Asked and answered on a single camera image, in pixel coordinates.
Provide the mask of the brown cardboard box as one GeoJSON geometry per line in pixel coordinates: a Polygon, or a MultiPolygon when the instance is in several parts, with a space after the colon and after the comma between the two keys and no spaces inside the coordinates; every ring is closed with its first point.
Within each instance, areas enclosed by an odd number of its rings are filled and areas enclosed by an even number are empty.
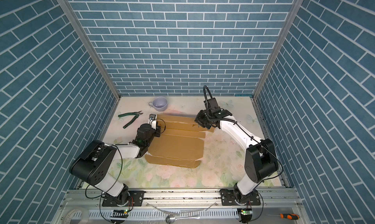
{"type": "Polygon", "coordinates": [[[161,136],[155,137],[145,154],[147,162],[159,165],[171,165],[196,168],[204,156],[206,129],[195,122],[194,118],[157,115],[161,126],[161,136]]]}

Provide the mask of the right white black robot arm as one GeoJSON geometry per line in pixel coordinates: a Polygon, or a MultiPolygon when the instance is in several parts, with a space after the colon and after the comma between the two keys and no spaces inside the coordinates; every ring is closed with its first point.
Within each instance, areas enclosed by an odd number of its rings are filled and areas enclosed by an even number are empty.
{"type": "Polygon", "coordinates": [[[234,193],[240,200],[279,169],[274,144],[271,140],[263,140],[245,129],[231,112],[219,107],[216,98],[205,99],[204,104],[205,109],[197,114],[195,122],[206,129],[221,129],[244,148],[246,174],[234,185],[234,193]]]}

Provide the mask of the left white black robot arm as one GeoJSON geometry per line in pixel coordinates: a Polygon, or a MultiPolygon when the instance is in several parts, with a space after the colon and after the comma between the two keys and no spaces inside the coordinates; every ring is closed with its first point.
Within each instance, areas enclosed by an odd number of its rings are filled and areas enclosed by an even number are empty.
{"type": "Polygon", "coordinates": [[[110,175],[108,170],[114,160],[143,157],[155,137],[160,137],[161,126],[156,121],[142,124],[136,138],[124,145],[108,145],[92,141],[71,164],[69,172],[89,185],[115,198],[126,197],[128,187],[110,175]]]}

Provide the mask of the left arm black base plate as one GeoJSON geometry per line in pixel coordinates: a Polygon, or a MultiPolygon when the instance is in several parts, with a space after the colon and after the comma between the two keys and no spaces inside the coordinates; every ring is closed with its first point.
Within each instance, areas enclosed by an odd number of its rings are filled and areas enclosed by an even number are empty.
{"type": "Polygon", "coordinates": [[[135,207],[141,206],[143,203],[145,191],[135,190],[135,191],[125,191],[122,192],[117,197],[105,194],[102,201],[103,207],[135,207]]]}

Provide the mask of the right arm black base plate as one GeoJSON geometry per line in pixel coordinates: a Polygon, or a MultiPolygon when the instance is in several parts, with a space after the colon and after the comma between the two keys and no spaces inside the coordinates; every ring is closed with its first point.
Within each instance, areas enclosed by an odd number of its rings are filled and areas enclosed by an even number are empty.
{"type": "Polygon", "coordinates": [[[261,205],[260,196],[256,192],[250,192],[242,195],[239,191],[233,189],[219,190],[222,206],[235,205],[261,205]]]}

